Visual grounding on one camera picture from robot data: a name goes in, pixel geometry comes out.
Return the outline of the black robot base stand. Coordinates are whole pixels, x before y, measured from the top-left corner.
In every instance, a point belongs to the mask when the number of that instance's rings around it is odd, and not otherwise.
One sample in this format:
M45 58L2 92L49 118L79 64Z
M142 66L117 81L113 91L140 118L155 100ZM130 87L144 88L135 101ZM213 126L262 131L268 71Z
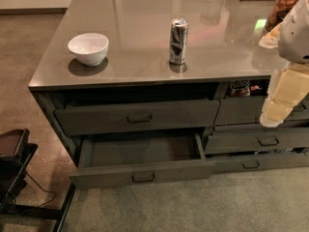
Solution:
M55 220L53 232L62 232L75 186L70 185L61 209L18 205L17 196L26 187L29 175L27 165L36 153L38 145L28 142L27 129L9 130L0 134L0 213L8 216L44 218Z

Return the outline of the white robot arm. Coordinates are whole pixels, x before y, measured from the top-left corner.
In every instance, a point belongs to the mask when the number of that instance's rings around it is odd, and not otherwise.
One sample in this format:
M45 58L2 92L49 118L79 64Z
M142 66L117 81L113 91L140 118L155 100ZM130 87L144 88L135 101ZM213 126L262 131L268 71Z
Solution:
M298 0L279 27L279 55L289 62L271 75L260 123L276 128L309 94L309 0Z

